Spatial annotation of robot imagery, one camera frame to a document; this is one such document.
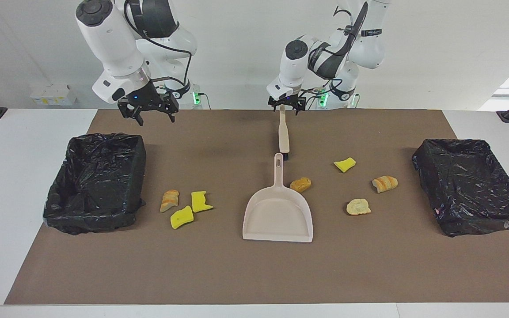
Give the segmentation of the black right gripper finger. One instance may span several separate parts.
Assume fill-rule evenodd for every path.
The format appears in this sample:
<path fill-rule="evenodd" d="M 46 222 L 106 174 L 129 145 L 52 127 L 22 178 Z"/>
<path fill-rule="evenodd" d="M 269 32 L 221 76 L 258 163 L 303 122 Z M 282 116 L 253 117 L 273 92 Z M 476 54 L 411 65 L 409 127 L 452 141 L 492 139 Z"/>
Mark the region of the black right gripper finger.
<path fill-rule="evenodd" d="M 162 94 L 162 113 L 167 114 L 172 123 L 175 123 L 175 114 L 179 112 L 179 103 L 172 93 Z"/>
<path fill-rule="evenodd" d="M 134 119 L 139 126 L 143 127 L 144 121 L 141 113 L 141 107 L 140 106 L 132 106 L 129 104 L 129 101 L 127 99 L 120 99 L 118 101 L 118 108 L 121 113 L 121 115 L 126 119 Z"/>

